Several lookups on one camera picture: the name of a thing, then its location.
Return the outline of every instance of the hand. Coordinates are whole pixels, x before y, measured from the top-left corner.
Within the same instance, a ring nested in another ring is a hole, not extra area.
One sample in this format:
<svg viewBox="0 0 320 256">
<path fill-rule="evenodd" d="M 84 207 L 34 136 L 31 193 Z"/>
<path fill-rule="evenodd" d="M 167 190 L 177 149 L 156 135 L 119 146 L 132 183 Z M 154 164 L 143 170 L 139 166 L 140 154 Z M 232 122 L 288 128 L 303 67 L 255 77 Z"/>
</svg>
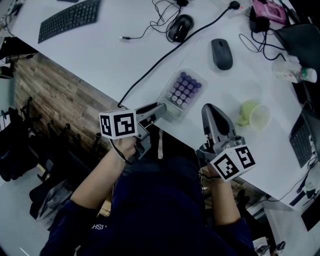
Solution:
<svg viewBox="0 0 320 256">
<path fill-rule="evenodd" d="M 120 138 L 113 141 L 115 147 L 124 155 L 128 160 L 136 153 L 136 144 L 137 139 L 135 137 L 126 137 Z"/>
</svg>

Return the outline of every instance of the black keyboard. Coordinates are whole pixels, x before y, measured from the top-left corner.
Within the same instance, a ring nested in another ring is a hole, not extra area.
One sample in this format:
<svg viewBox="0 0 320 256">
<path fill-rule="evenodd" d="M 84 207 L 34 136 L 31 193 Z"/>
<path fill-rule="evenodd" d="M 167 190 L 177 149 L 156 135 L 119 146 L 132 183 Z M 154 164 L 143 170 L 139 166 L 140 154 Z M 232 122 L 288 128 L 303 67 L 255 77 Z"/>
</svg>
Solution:
<svg viewBox="0 0 320 256">
<path fill-rule="evenodd" d="M 101 0 L 77 3 L 41 23 L 38 44 L 63 32 L 97 22 Z"/>
<path fill-rule="evenodd" d="M 294 153 L 301 168 L 310 160 L 312 156 L 309 136 L 310 132 L 307 124 L 302 121 L 298 127 L 295 127 L 294 134 L 290 138 L 291 146 L 293 147 Z"/>
</svg>

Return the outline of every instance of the pink object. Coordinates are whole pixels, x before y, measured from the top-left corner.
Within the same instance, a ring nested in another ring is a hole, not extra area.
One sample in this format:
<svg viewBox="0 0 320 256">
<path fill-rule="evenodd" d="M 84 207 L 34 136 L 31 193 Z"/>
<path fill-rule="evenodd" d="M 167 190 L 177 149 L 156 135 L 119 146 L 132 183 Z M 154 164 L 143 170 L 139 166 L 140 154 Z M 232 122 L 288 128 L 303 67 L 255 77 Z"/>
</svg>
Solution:
<svg viewBox="0 0 320 256">
<path fill-rule="evenodd" d="M 252 6 L 254 8 L 256 17 L 266 17 L 271 21 L 278 22 L 280 24 L 286 24 L 285 9 L 275 2 L 266 1 L 267 4 L 263 4 L 259 0 L 252 0 Z"/>
</svg>

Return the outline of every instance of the yellow-green mug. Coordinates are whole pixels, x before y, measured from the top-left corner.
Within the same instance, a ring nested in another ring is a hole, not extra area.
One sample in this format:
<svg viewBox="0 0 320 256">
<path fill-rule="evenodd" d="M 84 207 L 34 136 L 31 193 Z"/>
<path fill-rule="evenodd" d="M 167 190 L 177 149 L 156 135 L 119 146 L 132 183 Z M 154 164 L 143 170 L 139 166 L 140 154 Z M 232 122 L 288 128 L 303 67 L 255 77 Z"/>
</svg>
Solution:
<svg viewBox="0 0 320 256">
<path fill-rule="evenodd" d="M 237 124 L 241 127 L 250 126 L 253 130 L 261 132 L 270 124 L 270 121 L 270 109 L 251 99 L 241 105 Z"/>
</svg>

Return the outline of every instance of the white cube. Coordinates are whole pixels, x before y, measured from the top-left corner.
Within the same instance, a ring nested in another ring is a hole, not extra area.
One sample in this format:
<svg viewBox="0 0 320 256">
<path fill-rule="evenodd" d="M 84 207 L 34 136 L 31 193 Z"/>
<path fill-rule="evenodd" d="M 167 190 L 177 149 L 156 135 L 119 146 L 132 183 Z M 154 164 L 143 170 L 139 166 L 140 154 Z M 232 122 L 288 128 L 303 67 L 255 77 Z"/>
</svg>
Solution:
<svg viewBox="0 0 320 256">
<path fill-rule="evenodd" d="M 99 113 L 101 135 L 108 139 L 138 135 L 137 116 L 135 110 L 112 110 Z"/>
<path fill-rule="evenodd" d="M 238 177 L 256 166 L 247 145 L 226 148 L 211 165 L 216 169 L 221 178 L 227 182 Z"/>
</svg>

